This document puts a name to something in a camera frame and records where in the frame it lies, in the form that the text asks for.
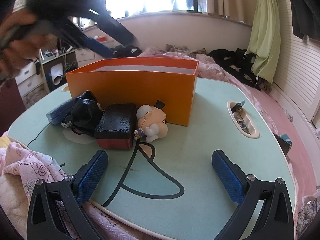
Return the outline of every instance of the green curtain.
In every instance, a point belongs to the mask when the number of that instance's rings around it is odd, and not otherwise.
[[[277,0],[257,0],[249,47],[256,54],[253,73],[272,83],[280,54],[280,21]]]

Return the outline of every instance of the plush toy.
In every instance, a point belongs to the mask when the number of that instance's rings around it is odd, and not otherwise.
[[[146,142],[150,143],[158,138],[163,138],[168,133],[165,124],[167,115],[162,108],[164,103],[157,101],[155,106],[143,105],[137,110],[138,129],[134,131],[137,140],[146,135]]]

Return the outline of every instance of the toy's face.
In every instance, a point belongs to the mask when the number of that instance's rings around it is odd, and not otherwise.
[[[153,123],[163,122],[165,123],[165,119],[167,115],[161,110],[154,106],[151,107],[151,111],[148,112],[144,117],[138,120],[138,127],[144,129],[149,127]]]

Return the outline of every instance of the orange box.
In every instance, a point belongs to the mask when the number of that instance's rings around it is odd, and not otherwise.
[[[189,123],[198,61],[165,57],[104,59],[66,74],[72,97],[90,90],[101,107],[135,103],[153,106],[157,100],[169,123]]]

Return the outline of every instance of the paper roll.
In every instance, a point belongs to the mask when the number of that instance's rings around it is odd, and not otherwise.
[[[63,65],[60,63],[51,67],[50,69],[52,82],[54,85],[58,85],[63,77]]]

